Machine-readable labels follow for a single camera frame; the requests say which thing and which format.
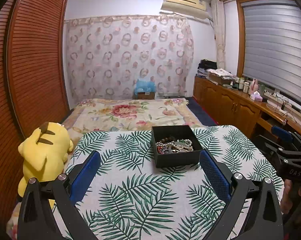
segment ring pattern curtain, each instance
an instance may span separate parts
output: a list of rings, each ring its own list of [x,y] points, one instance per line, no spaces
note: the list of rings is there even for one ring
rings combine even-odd
[[[185,18],[110,16],[68,21],[72,97],[132,98],[137,79],[157,92],[184,95],[194,41]]]

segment wardrobe door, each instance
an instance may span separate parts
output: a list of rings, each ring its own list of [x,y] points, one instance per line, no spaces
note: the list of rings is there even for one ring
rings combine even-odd
[[[11,98],[26,137],[43,122],[69,112],[62,68],[67,0],[17,0],[9,27],[7,74]]]
[[[22,177],[23,158],[17,151],[23,141],[8,93],[4,67],[5,35],[15,0],[7,0],[0,11],[0,231],[4,232],[15,206]]]

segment blue carpet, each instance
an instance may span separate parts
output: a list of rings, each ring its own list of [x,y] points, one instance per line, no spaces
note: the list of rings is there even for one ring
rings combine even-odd
[[[216,126],[215,121],[203,110],[203,108],[196,102],[196,100],[191,98],[186,98],[188,100],[188,108],[195,114],[198,120],[202,123],[202,125],[207,126]]]

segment window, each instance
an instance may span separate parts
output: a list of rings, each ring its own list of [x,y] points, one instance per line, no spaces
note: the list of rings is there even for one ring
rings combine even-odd
[[[245,17],[243,75],[301,102],[301,10],[292,0],[241,3]]]

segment pikachu plush toy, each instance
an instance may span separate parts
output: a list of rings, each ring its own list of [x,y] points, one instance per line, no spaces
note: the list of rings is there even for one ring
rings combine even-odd
[[[18,194],[23,197],[30,178],[41,181],[54,180],[63,172],[68,152],[73,150],[67,130],[59,123],[45,122],[18,146],[24,158],[24,177],[18,184]],[[49,200],[51,207],[54,200]]]

